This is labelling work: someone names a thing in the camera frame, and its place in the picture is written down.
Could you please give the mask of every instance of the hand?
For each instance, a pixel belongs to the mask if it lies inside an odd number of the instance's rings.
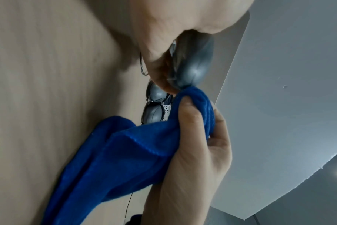
[[[232,26],[254,0],[130,0],[132,27],[151,79],[171,94],[168,49],[185,30],[217,33]]]
[[[188,96],[182,99],[180,147],[163,182],[151,188],[141,225],[203,225],[232,159],[226,122],[215,107],[214,115],[216,125],[206,141],[201,113]]]

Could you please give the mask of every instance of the wooden surface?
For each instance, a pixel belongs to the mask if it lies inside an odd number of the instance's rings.
[[[94,2],[0,0],[0,225],[39,224],[98,121],[140,121],[148,77],[131,39],[109,32]],[[100,205],[84,224],[122,225],[128,201]]]

